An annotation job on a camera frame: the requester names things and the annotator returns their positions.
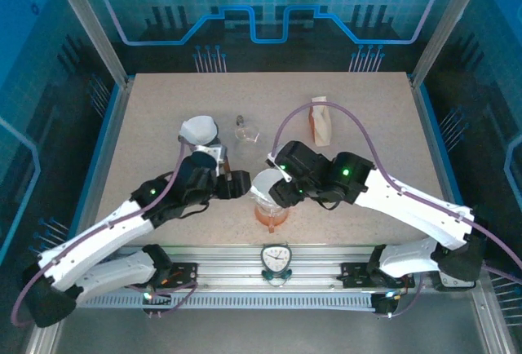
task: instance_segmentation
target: glass wall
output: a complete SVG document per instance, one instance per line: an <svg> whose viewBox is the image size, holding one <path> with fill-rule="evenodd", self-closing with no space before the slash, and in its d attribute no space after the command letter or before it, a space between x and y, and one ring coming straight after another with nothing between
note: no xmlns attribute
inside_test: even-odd
<svg viewBox="0 0 522 354"><path fill-rule="evenodd" d="M522 0L471 0L425 85L464 203L522 255ZM520 274L496 246L487 256ZM520 343L520 293L496 282L515 293L500 299Z"/></svg>
<svg viewBox="0 0 522 354"><path fill-rule="evenodd" d="M137 73L411 72L449 0L90 1Z"/></svg>
<svg viewBox="0 0 522 354"><path fill-rule="evenodd" d="M68 234L113 81L66 0L0 4L0 352L20 352L20 273Z"/></svg>

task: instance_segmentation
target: beige table surface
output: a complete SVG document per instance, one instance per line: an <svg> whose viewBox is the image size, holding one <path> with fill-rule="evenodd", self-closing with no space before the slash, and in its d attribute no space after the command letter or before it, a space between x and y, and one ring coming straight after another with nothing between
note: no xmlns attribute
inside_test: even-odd
<svg viewBox="0 0 522 354"><path fill-rule="evenodd" d="M387 171L399 180L441 197L418 112L404 73L187 73L138 74L104 188L98 219L114 211L144 181L171 170L179 153L178 130L184 120L210 115L227 145L233 170L252 179L267 168L264 160L285 116L314 96L326 95L360 118ZM237 146L238 114L259 128L253 147ZM330 109L332 144L317 148L307 113L286 127L282 143L297 139L328 158L351 151L373 161L359 130L344 114ZM285 223L269 234L254 217L254 202L213 200L209 210L172 220L131 244L163 246L227 244L373 245L417 240L425 235L377 211L342 204L326 211L312 201L294 207Z"/></svg>

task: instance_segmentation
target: black bracket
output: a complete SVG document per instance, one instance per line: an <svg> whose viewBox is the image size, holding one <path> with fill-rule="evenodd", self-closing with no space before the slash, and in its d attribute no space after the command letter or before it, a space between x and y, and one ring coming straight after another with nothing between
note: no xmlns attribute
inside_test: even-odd
<svg viewBox="0 0 522 354"><path fill-rule="evenodd" d="M375 314L380 316L387 316L393 313L399 307L399 299L397 297L388 298L383 294L372 294L372 308L375 309Z"/></svg>
<svg viewBox="0 0 522 354"><path fill-rule="evenodd" d="M341 263L341 275L337 277L338 281L343 283L344 289L353 289L361 287L386 287L388 289L402 289L406 286L405 280L402 278L394 278L387 276L387 279L381 284L367 272L367 263ZM415 279L413 275L407 277L408 287L415 287Z"/></svg>
<svg viewBox="0 0 522 354"><path fill-rule="evenodd" d="M170 271L155 289L175 289L197 280L197 263L172 263Z"/></svg>

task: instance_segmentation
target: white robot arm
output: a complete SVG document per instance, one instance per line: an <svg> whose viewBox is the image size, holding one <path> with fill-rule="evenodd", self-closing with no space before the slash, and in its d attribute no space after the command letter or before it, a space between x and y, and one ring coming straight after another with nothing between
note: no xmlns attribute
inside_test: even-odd
<svg viewBox="0 0 522 354"><path fill-rule="evenodd" d="M224 149L221 145L196 146L194 153L181 162L170 190L153 208L144 210L166 189L169 174L143 183L108 217L64 244L42 252L37 262L22 274L24 285L35 275L42 274L25 296L36 324L39 327L55 324L70 314L78 303L119 287L165 288L162 282L168 278L173 266L160 246L145 246L127 258L100 262L166 221L184 218L187 216L184 210L189 206L204 206L202 210L189 213L191 215L206 210L212 198L235 199L245 195L250 189L248 172L235 170L219 174ZM129 218L112 225L124 217ZM59 256L72 244L75 244L72 249Z"/></svg>
<svg viewBox="0 0 522 354"><path fill-rule="evenodd" d="M330 161L306 145L291 141L268 162L283 172L283 179L270 189L270 196L283 207L295 206L305 197L323 203L342 201L390 215L429 237L399 246L378 246L368 264L368 273L386 283L414 272L440 271L469 288L478 278L484 256L484 238L463 222L476 221L472 209L442 201L400 181L391 181L374 164L352 153L340 153ZM414 195L456 213L454 217L417 201Z"/></svg>

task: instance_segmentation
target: glass beaker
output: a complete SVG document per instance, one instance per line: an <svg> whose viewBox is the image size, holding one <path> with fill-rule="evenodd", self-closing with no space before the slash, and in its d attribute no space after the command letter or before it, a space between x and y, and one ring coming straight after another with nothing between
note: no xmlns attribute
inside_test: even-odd
<svg viewBox="0 0 522 354"><path fill-rule="evenodd" d="M255 144L258 141L259 129L253 123L245 123L242 115L236 117L236 138L240 142L249 142Z"/></svg>
<svg viewBox="0 0 522 354"><path fill-rule="evenodd" d="M279 170L266 169L255 176L250 189L255 199L255 218L268 226L270 233L274 233L275 227L285 222L289 214L289 209L278 206L269 193L272 185L281 179L283 175Z"/></svg>

